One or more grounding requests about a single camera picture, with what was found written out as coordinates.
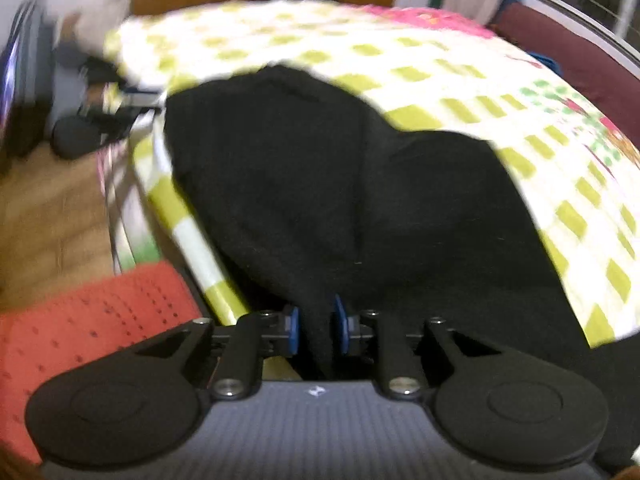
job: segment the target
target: gray striped surface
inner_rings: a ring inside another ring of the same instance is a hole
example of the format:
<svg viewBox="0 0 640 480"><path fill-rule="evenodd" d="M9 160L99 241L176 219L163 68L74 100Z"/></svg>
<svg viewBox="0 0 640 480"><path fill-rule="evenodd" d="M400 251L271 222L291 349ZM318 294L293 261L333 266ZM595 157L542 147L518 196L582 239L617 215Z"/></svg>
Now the gray striped surface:
<svg viewBox="0 0 640 480"><path fill-rule="evenodd" d="M453 449L424 411L376 393L371 383L264 383L216 404L180 448L117 472L47 463L49 480L601 480L589 465L520 474Z"/></svg>

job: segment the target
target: black cloth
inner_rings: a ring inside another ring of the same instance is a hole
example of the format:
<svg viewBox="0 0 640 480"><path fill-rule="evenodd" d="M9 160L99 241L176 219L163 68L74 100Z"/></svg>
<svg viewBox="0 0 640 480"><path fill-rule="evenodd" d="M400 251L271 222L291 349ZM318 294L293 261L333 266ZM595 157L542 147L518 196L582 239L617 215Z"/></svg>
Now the black cloth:
<svg viewBox="0 0 640 480"><path fill-rule="evenodd" d="M408 329L438 315L556 364L588 362L526 206L486 142L398 132L357 97L282 66L172 96L165 131L207 234L300 307L326 376L335 294L392 309Z"/></svg>

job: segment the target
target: bed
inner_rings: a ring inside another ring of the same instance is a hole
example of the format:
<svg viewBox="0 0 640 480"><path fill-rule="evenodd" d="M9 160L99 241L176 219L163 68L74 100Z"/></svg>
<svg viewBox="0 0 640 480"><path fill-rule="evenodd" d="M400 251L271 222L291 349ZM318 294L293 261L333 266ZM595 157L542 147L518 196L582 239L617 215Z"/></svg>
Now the bed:
<svg viewBox="0 0 640 480"><path fill-rule="evenodd" d="M107 37L106 55L142 86L171 93L285 62L359 95L398 129L448 128L490 140L590 344L637 330L637 152L619 150L611 121L523 51L461 16L429 9L330 0L195 7L194 0L132 1L134 13L153 12L148 1L176 9L132 16ZM118 105L115 89L107 101ZM162 257L184 262L219 319L233 323L244 314L172 183L161 124L140 121L129 142L100 160L117 267Z"/></svg>

